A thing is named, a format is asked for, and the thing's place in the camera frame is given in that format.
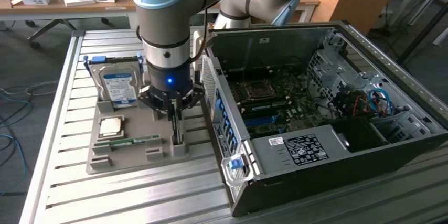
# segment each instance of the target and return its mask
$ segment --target metal workbench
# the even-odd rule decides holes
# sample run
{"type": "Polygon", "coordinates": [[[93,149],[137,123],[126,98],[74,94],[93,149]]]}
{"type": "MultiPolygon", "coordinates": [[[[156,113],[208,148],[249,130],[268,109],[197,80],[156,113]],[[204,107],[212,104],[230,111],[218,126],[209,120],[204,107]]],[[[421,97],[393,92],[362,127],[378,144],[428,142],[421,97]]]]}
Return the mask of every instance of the metal workbench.
{"type": "Polygon", "coordinates": [[[81,59],[141,50],[132,30],[73,33],[20,223],[421,223],[448,214],[444,144],[396,173],[232,218],[200,106],[190,160],[88,175],[96,88],[81,59]]]}

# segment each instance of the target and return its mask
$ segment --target floor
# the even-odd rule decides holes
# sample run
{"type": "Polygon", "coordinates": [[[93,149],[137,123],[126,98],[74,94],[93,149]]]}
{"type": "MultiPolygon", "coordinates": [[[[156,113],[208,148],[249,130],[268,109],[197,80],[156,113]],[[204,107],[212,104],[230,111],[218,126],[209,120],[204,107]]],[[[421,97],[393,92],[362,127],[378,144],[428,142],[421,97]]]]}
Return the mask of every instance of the floor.
{"type": "MultiPolygon", "coordinates": [[[[388,8],[393,10],[397,8],[398,3],[400,0],[390,0],[388,8]]],[[[416,25],[406,29],[406,34],[400,36],[398,40],[393,44],[397,54],[404,51],[409,42],[421,31],[438,9],[440,5],[432,4],[416,25]]],[[[109,18],[109,21],[112,23],[110,26],[104,25],[100,22],[100,19],[73,20],[72,23],[78,29],[84,30],[129,28],[128,20],[125,18],[109,18]]],[[[36,23],[38,26],[42,26],[45,21],[36,21],[36,23]]],[[[414,50],[414,52],[420,51],[420,53],[413,55],[410,63],[406,64],[412,75],[445,103],[448,103],[448,84],[444,81],[448,78],[448,71],[445,70],[445,66],[448,64],[448,58],[445,55],[448,40],[444,41],[440,47],[428,43],[434,39],[438,33],[442,32],[446,26],[448,18],[445,17],[414,50]]],[[[42,49],[33,50],[28,46],[25,37],[29,36],[36,29],[37,28],[26,27],[24,22],[16,22],[10,31],[0,32],[0,49],[1,52],[8,52],[8,54],[1,55],[0,57],[0,88],[5,89],[16,85],[29,86],[44,81],[58,79],[66,46],[70,39],[70,30],[64,25],[57,25],[57,27],[50,30],[50,33],[44,34],[36,40],[41,43],[42,49]]],[[[374,38],[372,40],[377,43],[382,50],[388,50],[388,44],[396,40],[397,35],[398,34],[394,33],[389,38],[374,38]]],[[[22,88],[24,87],[21,87],[21,89],[17,88],[9,90],[9,92],[20,91],[22,88]]],[[[54,86],[48,86],[37,91],[46,92],[53,88],[54,86]]],[[[16,95],[13,98],[26,99],[26,96],[16,95]]],[[[30,169],[33,168],[37,159],[52,99],[52,95],[33,97],[32,113],[24,118],[24,120],[20,121],[20,123],[10,127],[21,143],[25,159],[30,169]]],[[[8,116],[21,105],[22,104],[20,103],[0,99],[0,116],[8,116]]],[[[0,128],[0,133],[9,134],[5,128],[0,128]]],[[[4,160],[4,153],[4,151],[0,152],[0,162],[4,160]]],[[[21,178],[21,175],[21,160],[18,154],[16,153],[10,161],[0,167],[0,190],[2,191],[8,188],[8,186],[21,178]]],[[[9,224],[18,222],[29,181],[30,174],[26,174],[25,180],[10,191],[12,193],[17,193],[17,195],[13,194],[12,196],[0,197],[0,223],[9,224]]]]}

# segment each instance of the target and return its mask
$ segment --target motherboard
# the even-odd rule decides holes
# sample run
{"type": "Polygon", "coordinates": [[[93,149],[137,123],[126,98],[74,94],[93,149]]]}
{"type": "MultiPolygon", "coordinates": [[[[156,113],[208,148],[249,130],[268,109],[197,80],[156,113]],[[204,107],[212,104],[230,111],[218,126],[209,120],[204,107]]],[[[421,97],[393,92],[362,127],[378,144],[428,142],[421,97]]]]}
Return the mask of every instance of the motherboard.
{"type": "Polygon", "coordinates": [[[302,68],[233,72],[228,80],[250,138],[316,127],[328,119],[308,92],[302,68]]]}

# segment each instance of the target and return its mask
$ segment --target wooden table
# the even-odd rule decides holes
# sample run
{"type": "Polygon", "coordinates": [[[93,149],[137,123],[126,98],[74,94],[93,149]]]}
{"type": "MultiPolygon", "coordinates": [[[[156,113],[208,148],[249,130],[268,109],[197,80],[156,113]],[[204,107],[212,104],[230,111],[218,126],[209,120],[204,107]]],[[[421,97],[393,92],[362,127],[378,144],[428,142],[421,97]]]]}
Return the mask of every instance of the wooden table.
{"type": "MultiPolygon", "coordinates": [[[[310,20],[318,0],[300,0],[293,22],[310,20]]],[[[208,13],[218,13],[218,4],[208,13]]],[[[134,3],[132,0],[117,0],[114,3],[96,3],[89,5],[65,7],[64,0],[50,0],[48,5],[10,5],[10,0],[0,0],[0,23],[6,20],[40,20],[40,19],[70,19],[120,17],[129,19],[130,28],[137,25],[134,3]]]]}

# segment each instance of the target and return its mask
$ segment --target chair wheel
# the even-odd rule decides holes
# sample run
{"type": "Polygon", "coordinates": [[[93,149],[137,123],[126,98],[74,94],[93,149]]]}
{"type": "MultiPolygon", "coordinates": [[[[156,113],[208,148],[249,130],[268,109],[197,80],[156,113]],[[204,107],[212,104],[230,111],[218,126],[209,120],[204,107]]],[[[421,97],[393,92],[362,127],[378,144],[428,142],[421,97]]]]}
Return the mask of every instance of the chair wheel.
{"type": "Polygon", "coordinates": [[[29,27],[36,27],[36,23],[30,20],[25,21],[25,25],[28,25],[29,27]]]}
{"type": "Polygon", "coordinates": [[[101,22],[102,22],[102,24],[105,24],[105,25],[110,24],[110,22],[109,22],[109,20],[108,20],[106,18],[101,18],[101,22]]]}
{"type": "Polygon", "coordinates": [[[29,43],[29,46],[30,46],[33,49],[40,49],[40,43],[37,43],[37,42],[30,42],[30,43],[29,43]]]}

